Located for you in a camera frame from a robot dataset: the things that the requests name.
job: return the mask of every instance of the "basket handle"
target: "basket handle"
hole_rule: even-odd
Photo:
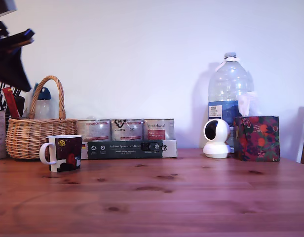
[[[32,105],[29,110],[29,119],[34,119],[35,118],[35,110],[36,110],[36,102],[39,96],[39,93],[41,89],[43,88],[44,84],[49,81],[49,80],[54,80],[55,83],[57,83],[58,90],[59,90],[59,119],[65,119],[65,109],[64,109],[64,92],[63,92],[63,87],[60,82],[60,80],[55,77],[55,76],[47,76],[45,77],[37,86],[34,96],[33,96],[33,101]]]

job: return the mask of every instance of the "bottle label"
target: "bottle label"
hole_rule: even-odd
[[[209,106],[209,119],[222,119],[222,105]]]
[[[209,102],[209,119],[223,119],[233,126],[235,117],[241,116],[237,100]]]

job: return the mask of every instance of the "wicker basket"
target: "wicker basket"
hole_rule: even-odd
[[[54,80],[59,89],[59,118],[34,119],[36,102],[43,85]],[[39,159],[39,150],[47,136],[77,134],[77,119],[65,119],[64,93],[59,79],[47,76],[38,85],[31,104],[29,119],[10,119],[6,138],[7,153],[17,159]]]

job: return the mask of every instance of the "colorful mug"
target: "colorful mug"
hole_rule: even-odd
[[[49,158],[45,150],[49,147]],[[48,164],[52,172],[71,171],[80,168],[82,150],[81,135],[59,135],[47,137],[47,143],[40,148],[42,163]]]

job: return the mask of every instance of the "floral tissue box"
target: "floral tissue box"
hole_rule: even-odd
[[[233,132],[240,160],[280,160],[278,116],[235,117]]]

